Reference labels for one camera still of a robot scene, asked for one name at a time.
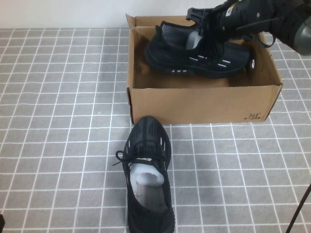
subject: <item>black cable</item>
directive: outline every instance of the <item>black cable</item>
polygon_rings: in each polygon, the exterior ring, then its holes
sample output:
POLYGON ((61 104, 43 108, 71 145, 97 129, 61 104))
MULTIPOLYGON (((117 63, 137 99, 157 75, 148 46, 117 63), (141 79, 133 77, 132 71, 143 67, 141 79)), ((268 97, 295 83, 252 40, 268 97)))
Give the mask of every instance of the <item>black cable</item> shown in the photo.
POLYGON ((292 220, 291 220, 291 222, 290 222, 290 224, 289 224, 289 226, 287 228, 286 233, 290 233, 290 231, 291 231, 291 229, 292 229, 292 227, 293 227, 293 225, 294 225, 294 223, 295 223, 295 221, 296 221, 296 219, 298 217, 298 214, 299 214, 303 204, 305 203, 306 199, 308 198, 308 195, 310 194, 310 192, 311 192, 311 184, 308 187, 305 195, 303 195, 303 197, 302 197, 302 199, 301 199, 301 201, 300 201, 300 203, 299 203, 299 205, 298 205, 298 207, 296 209, 296 212, 295 212, 295 214, 294 214, 294 216, 293 216, 293 218, 292 218, 292 220))

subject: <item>sneaker logo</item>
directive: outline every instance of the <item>sneaker logo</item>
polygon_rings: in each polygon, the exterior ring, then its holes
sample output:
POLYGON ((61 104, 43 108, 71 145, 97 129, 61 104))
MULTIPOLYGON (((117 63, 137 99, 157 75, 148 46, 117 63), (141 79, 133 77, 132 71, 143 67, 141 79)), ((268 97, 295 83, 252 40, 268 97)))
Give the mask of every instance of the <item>sneaker logo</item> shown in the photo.
POLYGON ((187 72, 187 70, 186 69, 184 69, 184 70, 172 70, 172 73, 186 73, 187 72))

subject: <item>shoe sole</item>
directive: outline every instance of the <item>shoe sole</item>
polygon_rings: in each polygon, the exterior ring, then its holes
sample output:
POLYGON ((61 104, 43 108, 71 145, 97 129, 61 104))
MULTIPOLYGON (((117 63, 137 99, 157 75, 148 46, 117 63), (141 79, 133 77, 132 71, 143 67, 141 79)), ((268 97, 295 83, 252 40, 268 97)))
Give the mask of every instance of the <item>shoe sole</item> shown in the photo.
POLYGON ((240 67, 235 70, 230 70, 226 72, 216 72, 212 70, 206 70, 206 69, 199 69, 197 67, 188 65, 188 66, 171 66, 167 65, 165 63, 162 63, 158 61, 155 57, 153 57, 149 52, 149 45, 147 45, 147 48, 145 50, 145 59, 147 63, 153 68, 161 72, 175 74, 172 72, 173 70, 186 70, 187 72, 180 72, 177 74, 200 74, 210 79, 223 79, 223 78, 230 78, 238 75, 240 72, 242 72, 245 68, 240 67))

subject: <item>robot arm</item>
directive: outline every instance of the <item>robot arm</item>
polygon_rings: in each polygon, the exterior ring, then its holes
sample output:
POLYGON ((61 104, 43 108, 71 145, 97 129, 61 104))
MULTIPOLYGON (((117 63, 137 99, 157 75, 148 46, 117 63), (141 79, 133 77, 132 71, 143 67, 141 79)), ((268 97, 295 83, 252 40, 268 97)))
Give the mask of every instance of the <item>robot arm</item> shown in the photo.
POLYGON ((219 41, 270 32, 302 55, 311 55, 310 0, 228 0, 214 9, 190 8, 192 19, 219 41))

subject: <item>box flap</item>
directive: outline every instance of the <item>box flap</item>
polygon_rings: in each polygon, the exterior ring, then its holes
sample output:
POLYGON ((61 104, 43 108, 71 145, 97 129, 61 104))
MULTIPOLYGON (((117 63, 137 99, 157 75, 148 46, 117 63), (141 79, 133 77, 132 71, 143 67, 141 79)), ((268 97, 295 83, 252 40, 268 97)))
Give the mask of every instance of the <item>box flap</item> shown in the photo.
POLYGON ((191 26, 194 24, 193 21, 186 20, 186 16, 137 16, 132 17, 126 14, 126 19, 128 26, 130 28, 143 26, 152 27, 155 25, 160 25, 162 21, 175 23, 184 26, 191 26))
POLYGON ((125 14, 126 15, 126 19, 127 19, 127 23, 128 23, 128 26, 130 28, 133 28, 136 26, 136 19, 128 14, 125 14))

